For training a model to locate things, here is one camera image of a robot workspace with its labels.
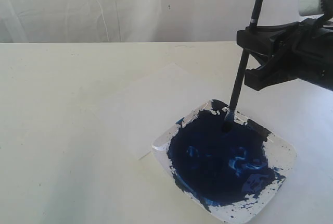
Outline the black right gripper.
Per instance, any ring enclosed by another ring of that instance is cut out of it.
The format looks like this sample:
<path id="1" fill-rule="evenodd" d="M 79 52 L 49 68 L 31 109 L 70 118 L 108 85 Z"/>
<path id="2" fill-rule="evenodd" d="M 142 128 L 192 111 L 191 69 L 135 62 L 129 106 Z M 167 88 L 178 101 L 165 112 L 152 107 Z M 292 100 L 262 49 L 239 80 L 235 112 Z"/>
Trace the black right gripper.
<path id="1" fill-rule="evenodd" d="M 332 91 L 332 22 L 307 18 L 277 26 L 239 30 L 237 44 L 251 52 L 259 66 L 245 71 L 245 85 L 260 91 L 301 79 Z"/>

